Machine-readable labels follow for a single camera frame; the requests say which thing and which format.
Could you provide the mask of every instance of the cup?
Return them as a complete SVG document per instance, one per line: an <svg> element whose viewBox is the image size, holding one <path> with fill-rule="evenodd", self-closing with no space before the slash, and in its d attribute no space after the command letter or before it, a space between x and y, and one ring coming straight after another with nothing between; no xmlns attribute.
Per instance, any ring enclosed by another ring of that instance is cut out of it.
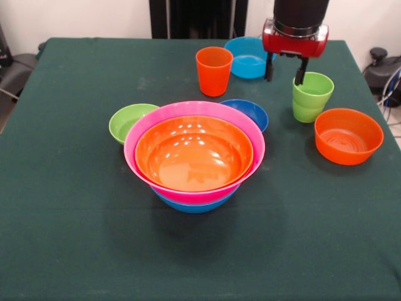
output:
<svg viewBox="0 0 401 301"><path fill-rule="evenodd" d="M223 47L206 47L196 53L199 88L210 97L226 92L233 56Z"/></svg>
<svg viewBox="0 0 401 301"><path fill-rule="evenodd" d="M334 90L334 83L326 75L306 72L303 84L293 80L293 114L300 122L314 122L322 113Z"/></svg>

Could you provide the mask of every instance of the black pole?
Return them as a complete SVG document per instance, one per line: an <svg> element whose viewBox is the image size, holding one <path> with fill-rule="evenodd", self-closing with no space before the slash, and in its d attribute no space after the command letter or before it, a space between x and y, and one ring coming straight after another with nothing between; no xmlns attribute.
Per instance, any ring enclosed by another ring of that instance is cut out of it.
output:
<svg viewBox="0 0 401 301"><path fill-rule="evenodd" d="M6 37L4 36L0 24L0 66L9 67L12 63L13 57L11 56L10 48L7 45Z"/></svg>

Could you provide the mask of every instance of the orange bowl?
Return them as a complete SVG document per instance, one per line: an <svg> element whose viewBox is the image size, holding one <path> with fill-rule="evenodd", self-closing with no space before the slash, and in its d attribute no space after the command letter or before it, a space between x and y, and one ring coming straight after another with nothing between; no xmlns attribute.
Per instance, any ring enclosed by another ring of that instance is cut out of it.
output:
<svg viewBox="0 0 401 301"><path fill-rule="evenodd" d="M138 141L135 160L140 172L163 187L199 192L227 186L245 175L253 147L235 125L206 116L163 121Z"/></svg>
<svg viewBox="0 0 401 301"><path fill-rule="evenodd" d="M315 121L320 154L341 165L365 162L383 143L383 130L368 115L349 108L333 108Z"/></svg>

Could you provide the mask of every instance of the green bowl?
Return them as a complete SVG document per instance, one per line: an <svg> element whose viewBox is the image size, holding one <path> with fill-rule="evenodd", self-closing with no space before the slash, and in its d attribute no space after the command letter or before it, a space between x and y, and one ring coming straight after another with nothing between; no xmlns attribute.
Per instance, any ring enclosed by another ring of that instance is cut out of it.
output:
<svg viewBox="0 0 401 301"><path fill-rule="evenodd" d="M135 105L121 108L111 117L108 123L108 130L115 140L124 144L125 137L134 123L156 108L158 106L148 103L136 103Z"/></svg>

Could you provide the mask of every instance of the stacked bowls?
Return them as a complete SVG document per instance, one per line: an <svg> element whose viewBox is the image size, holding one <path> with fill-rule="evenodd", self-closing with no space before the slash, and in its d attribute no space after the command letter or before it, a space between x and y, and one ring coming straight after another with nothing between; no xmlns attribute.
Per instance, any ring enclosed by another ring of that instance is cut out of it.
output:
<svg viewBox="0 0 401 301"><path fill-rule="evenodd" d="M130 129L131 170L169 206L203 213L224 204L262 163L262 132L247 115L205 101L172 103Z"/></svg>

